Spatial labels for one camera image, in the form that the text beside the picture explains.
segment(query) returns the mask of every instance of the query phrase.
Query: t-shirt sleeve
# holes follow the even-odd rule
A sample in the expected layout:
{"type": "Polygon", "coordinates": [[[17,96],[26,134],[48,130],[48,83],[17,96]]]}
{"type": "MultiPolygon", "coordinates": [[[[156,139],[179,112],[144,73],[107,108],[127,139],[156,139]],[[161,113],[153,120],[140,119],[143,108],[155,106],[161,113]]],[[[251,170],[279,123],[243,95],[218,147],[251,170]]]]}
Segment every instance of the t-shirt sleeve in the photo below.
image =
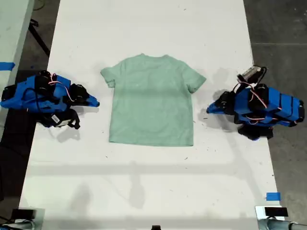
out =
{"type": "Polygon", "coordinates": [[[196,92],[200,86],[206,81],[206,78],[193,70],[186,63],[181,62],[181,71],[184,83],[188,87],[190,93],[196,92]]]}
{"type": "Polygon", "coordinates": [[[113,67],[107,67],[100,71],[109,88],[115,88],[116,81],[120,79],[123,71],[124,61],[113,67]]]}

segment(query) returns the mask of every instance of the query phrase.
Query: concrete floor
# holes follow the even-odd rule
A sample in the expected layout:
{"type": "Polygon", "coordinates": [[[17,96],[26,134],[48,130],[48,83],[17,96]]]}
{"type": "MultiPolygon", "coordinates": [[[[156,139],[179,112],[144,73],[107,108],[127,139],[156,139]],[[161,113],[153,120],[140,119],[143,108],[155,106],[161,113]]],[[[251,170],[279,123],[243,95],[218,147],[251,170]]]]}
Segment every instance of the concrete floor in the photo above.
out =
{"type": "MultiPolygon", "coordinates": [[[[42,0],[36,0],[38,8],[42,0]]],[[[51,47],[59,0],[46,0],[46,5],[34,11],[32,18],[40,26],[38,33],[48,47],[51,47]]],[[[263,82],[284,93],[294,95],[307,102],[307,1],[305,0],[244,0],[249,35],[255,64],[268,67],[263,82]]],[[[18,79],[30,76],[32,72],[46,69],[48,58],[30,33],[27,34],[19,66],[18,79]]],[[[6,142],[16,134],[19,149],[27,157],[35,125],[31,117],[20,116],[22,131],[6,131],[6,142]]],[[[307,145],[304,134],[307,123],[294,128],[277,126],[274,138],[269,141],[272,163],[278,191],[282,194],[282,205],[288,207],[290,220],[307,224],[307,145]]],[[[2,156],[0,162],[6,165],[18,164],[17,170],[7,167],[6,184],[12,189],[4,191],[5,200],[0,202],[0,215],[9,216],[12,208],[19,204],[27,160],[13,160],[2,156]]]]}

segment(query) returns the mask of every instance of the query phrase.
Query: table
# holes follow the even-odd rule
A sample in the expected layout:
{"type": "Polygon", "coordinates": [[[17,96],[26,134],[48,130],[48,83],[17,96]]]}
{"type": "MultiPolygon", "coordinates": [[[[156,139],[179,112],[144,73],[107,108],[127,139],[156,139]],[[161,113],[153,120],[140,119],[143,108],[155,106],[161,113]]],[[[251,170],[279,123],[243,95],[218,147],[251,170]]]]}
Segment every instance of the table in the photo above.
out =
{"type": "Polygon", "coordinates": [[[44,230],[258,229],[254,206],[279,205],[265,201],[276,192],[268,142],[205,113],[252,63],[242,0],[62,0],[48,71],[100,107],[76,107],[79,130],[36,126],[20,207],[44,209],[44,230]],[[140,53],[207,78],[192,96],[193,147],[108,142],[113,91],[100,70],[140,53]]]}
{"type": "MultiPolygon", "coordinates": [[[[12,71],[0,71],[0,92],[15,84],[34,0],[0,0],[0,62],[14,62],[12,71]]],[[[0,107],[0,140],[8,109],[0,107]]]]}

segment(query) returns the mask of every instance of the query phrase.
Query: sticker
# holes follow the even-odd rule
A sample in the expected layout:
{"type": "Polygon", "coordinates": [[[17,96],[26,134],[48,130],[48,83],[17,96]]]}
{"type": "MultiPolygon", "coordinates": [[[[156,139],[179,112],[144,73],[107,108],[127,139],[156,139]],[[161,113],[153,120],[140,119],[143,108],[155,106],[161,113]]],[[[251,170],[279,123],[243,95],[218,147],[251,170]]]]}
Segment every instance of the sticker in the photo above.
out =
{"type": "Polygon", "coordinates": [[[11,71],[15,66],[15,63],[13,62],[0,62],[0,70],[8,70],[11,71]]]}
{"type": "Polygon", "coordinates": [[[59,119],[56,115],[52,115],[52,120],[54,120],[55,123],[58,123],[59,122],[59,119]]]}
{"type": "Polygon", "coordinates": [[[62,121],[60,124],[57,125],[57,127],[66,126],[66,125],[68,125],[68,123],[69,123],[70,121],[71,121],[71,120],[62,121]]]}
{"type": "Polygon", "coordinates": [[[267,193],[267,201],[280,201],[280,193],[267,193]]]}

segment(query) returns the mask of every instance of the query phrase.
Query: t-shirt hem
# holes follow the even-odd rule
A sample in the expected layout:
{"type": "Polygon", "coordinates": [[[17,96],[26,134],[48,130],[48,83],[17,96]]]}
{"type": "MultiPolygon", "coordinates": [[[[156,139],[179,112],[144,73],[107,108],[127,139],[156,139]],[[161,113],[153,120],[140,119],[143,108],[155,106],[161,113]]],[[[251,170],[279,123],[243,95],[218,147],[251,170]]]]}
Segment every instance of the t-shirt hem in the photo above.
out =
{"type": "Polygon", "coordinates": [[[141,143],[124,140],[109,140],[110,143],[130,144],[130,145],[143,145],[143,146],[157,146],[157,147],[191,147],[194,143],[141,143]]]}

